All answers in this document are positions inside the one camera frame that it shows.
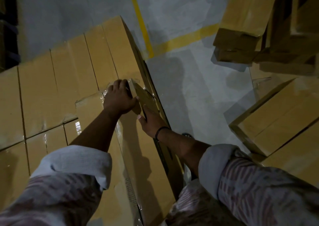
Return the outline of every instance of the gray concrete floor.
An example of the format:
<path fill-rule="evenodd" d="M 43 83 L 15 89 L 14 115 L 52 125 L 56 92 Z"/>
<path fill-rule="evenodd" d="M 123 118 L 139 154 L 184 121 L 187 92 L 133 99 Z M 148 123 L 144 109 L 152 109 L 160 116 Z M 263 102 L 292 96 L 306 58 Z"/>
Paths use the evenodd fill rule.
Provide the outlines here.
<path fill-rule="evenodd" d="M 152 45 L 221 20 L 227 0 L 137 0 Z M 28 60 L 121 15 L 141 50 L 146 46 L 131 0 L 18 0 L 19 48 Z M 228 124 L 254 101 L 249 69 L 218 63 L 214 36 L 147 60 L 171 127 L 209 144 L 247 149 Z"/>

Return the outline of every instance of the yellow tape line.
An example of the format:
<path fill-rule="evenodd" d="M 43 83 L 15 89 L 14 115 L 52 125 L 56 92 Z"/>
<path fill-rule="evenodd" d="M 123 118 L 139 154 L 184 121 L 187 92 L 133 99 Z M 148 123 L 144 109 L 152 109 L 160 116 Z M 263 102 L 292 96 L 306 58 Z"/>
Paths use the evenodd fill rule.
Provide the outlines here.
<path fill-rule="evenodd" d="M 193 42 L 197 42 L 203 38 L 214 35 L 217 33 L 219 24 L 213 24 L 206 27 L 203 27 L 199 30 L 196 30 L 192 33 L 188 33 L 177 38 L 173 38 L 165 43 L 161 43 L 157 46 L 154 46 L 154 56 L 159 56 L 165 54 L 166 52 L 178 49 L 184 46 L 187 46 Z M 150 59 L 150 56 L 147 56 L 147 51 L 142 52 L 144 59 Z"/>
<path fill-rule="evenodd" d="M 141 29 L 142 34 L 143 34 L 145 46 L 146 46 L 146 49 L 148 51 L 148 57 L 152 58 L 152 57 L 154 57 L 153 48 L 152 48 L 151 41 L 150 41 L 150 38 L 149 38 L 147 30 L 146 30 L 146 26 L 145 26 L 144 20 L 142 18 L 141 11 L 140 11 L 139 6 L 138 6 L 138 2 L 137 2 L 137 0 L 132 0 L 132 3 L 133 3 L 133 6 L 134 6 L 134 10 L 135 10 L 136 16 L 138 18 L 138 23 L 140 25 L 140 29 Z"/>

